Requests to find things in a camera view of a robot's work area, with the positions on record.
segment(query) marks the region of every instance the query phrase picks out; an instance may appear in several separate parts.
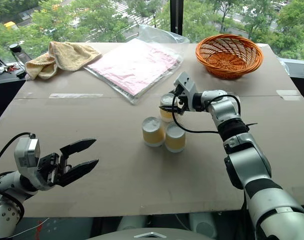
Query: table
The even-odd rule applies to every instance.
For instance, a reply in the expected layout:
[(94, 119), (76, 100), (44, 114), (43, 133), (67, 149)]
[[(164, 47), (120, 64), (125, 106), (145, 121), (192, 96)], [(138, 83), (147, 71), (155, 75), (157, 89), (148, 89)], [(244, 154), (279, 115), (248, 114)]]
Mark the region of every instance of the table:
[[(116, 43), (91, 43), (112, 49)], [(304, 99), (269, 47), (255, 72), (237, 81), (221, 81), (206, 73), (190, 44), (180, 69), (131, 105), (85, 70), (62, 72), (50, 81), (24, 84), (0, 118), (0, 149), (16, 133), (30, 131), (40, 139), (45, 156), (83, 138), (97, 138), (89, 149), (69, 158), (70, 164), (99, 158), (86, 176), (62, 188), (39, 192), (25, 201), (27, 217), (102, 217), (236, 210), (242, 191), (225, 170), (222, 140), (216, 134), (187, 134), (179, 154), (144, 145), (141, 122), (158, 116), (159, 97), (173, 89), (182, 71), (200, 91), (224, 89), (240, 96), (245, 123), (272, 167), (276, 183), (304, 205)], [(281, 98), (276, 90), (293, 90)], [(103, 94), (95, 98), (49, 98), (51, 93)], [(215, 129), (208, 113), (187, 112), (182, 123), (194, 130)], [(15, 170), (11, 146), (0, 172)]]

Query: towel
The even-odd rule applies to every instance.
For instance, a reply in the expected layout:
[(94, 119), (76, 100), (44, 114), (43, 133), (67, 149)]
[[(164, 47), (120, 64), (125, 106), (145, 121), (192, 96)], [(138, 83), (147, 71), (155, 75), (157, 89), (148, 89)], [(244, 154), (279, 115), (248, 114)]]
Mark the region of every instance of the towel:
[(76, 71), (92, 60), (101, 57), (101, 53), (87, 45), (73, 42), (51, 41), (48, 52), (25, 64), (29, 77), (34, 80), (37, 76), (49, 79), (57, 72), (57, 68)]

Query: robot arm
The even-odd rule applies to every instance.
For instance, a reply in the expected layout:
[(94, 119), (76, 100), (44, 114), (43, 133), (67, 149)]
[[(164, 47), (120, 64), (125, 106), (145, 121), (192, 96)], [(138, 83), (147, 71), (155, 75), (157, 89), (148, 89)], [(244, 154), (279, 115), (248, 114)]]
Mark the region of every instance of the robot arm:
[(67, 164), (69, 155), (87, 149), (95, 141), (83, 139), (67, 145), (60, 149), (60, 158), (55, 152), (40, 158), (39, 140), (34, 134), (19, 139), (14, 153), (18, 171), (0, 174), (0, 238), (13, 234), (24, 215), (23, 202), (38, 190), (46, 191), (54, 185), (64, 187), (95, 167), (98, 160), (75, 167)]
[[(198, 93), (183, 72), (174, 82), (181, 109), (209, 112), (223, 140), (226, 170), (233, 186), (244, 190), (258, 239), (304, 240), (304, 209), (271, 179), (271, 167), (233, 103), (222, 90)], [(161, 106), (171, 111), (168, 106)]]

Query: orange basket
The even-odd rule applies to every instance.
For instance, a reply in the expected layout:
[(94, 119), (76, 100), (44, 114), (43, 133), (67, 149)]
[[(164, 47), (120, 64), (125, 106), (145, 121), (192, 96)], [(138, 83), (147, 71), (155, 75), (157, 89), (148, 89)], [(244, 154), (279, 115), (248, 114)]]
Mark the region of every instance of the orange basket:
[(255, 43), (233, 34), (207, 37), (197, 45), (195, 53), (209, 73), (227, 80), (257, 70), (263, 61), (263, 53)]

